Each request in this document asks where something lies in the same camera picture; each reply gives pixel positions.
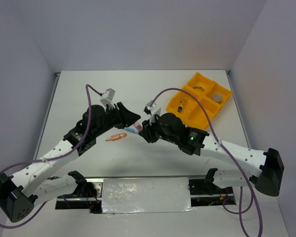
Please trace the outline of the pink highlighter pen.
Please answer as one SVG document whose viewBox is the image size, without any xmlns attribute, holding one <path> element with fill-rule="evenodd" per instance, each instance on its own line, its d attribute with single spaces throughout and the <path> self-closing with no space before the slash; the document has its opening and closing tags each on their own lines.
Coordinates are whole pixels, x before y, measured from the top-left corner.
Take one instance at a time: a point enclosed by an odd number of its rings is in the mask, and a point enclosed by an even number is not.
<svg viewBox="0 0 296 237">
<path fill-rule="evenodd" d="M 139 122 L 135 122 L 135 123 L 134 123 L 134 127 L 137 129 L 138 132 L 140 132 L 140 131 L 143 130 L 143 128 L 142 128 L 142 126 L 140 125 Z"/>
</svg>

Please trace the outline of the blue highlighter pen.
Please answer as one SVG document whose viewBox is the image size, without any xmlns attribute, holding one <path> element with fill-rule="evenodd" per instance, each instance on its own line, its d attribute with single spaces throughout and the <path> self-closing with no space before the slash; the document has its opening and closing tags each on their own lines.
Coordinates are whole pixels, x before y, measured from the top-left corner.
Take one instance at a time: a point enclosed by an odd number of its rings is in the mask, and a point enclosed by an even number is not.
<svg viewBox="0 0 296 237">
<path fill-rule="evenodd" d="M 130 133 L 134 133 L 134 134 L 139 133 L 136 129 L 129 128 L 129 127 L 124 128 L 124 130 L 127 131 L 127 132 L 130 132 Z"/>
</svg>

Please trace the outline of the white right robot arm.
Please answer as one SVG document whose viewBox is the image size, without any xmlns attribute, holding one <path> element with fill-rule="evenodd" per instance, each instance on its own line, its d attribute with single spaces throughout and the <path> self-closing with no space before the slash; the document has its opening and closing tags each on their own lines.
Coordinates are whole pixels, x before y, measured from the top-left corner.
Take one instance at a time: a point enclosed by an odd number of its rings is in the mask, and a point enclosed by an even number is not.
<svg viewBox="0 0 296 237">
<path fill-rule="evenodd" d="M 178 146 L 187 155 L 215 158 L 240 165 L 249 181 L 260 193 L 277 197 L 280 193 L 284 164 L 276 149 L 253 150 L 233 143 L 216 140 L 207 131 L 188 127 L 172 113 L 156 116 L 142 123 L 139 135 L 148 143 L 159 139 Z"/>
</svg>

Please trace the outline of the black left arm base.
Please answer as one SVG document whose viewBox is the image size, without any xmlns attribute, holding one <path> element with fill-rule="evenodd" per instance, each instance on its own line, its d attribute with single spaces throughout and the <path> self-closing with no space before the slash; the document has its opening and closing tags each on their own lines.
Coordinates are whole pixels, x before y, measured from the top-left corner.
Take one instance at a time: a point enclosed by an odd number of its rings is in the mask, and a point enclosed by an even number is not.
<svg viewBox="0 0 296 237">
<path fill-rule="evenodd" d="M 91 214 L 102 214 L 102 192 L 104 181 L 85 178 L 78 171 L 68 173 L 74 179 L 74 191 L 58 196 L 55 209 L 86 209 Z"/>
</svg>

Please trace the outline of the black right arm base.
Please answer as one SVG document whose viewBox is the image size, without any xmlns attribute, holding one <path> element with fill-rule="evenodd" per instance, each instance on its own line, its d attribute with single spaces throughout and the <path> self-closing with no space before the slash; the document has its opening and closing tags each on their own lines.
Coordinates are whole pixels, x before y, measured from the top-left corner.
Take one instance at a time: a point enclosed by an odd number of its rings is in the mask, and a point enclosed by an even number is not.
<svg viewBox="0 0 296 237">
<path fill-rule="evenodd" d="M 192 207 L 235 205 L 232 187 L 219 188 L 214 184 L 217 168 L 211 168 L 204 177 L 189 177 L 187 189 Z"/>
</svg>

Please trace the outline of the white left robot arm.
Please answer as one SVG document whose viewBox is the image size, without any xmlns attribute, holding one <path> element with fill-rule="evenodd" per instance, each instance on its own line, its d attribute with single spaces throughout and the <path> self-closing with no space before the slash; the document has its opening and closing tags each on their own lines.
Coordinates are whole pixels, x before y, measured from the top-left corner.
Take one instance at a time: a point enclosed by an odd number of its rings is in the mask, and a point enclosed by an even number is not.
<svg viewBox="0 0 296 237">
<path fill-rule="evenodd" d="M 54 176 L 65 164 L 77 159 L 112 128 L 124 129 L 140 119 L 121 102 L 112 108 L 93 105 L 64 138 L 48 153 L 24 169 L 7 176 L 0 174 L 0 208 L 12 223 L 27 217 L 35 206 L 55 197 L 72 194 L 95 197 L 97 190 L 78 171 Z"/>
</svg>

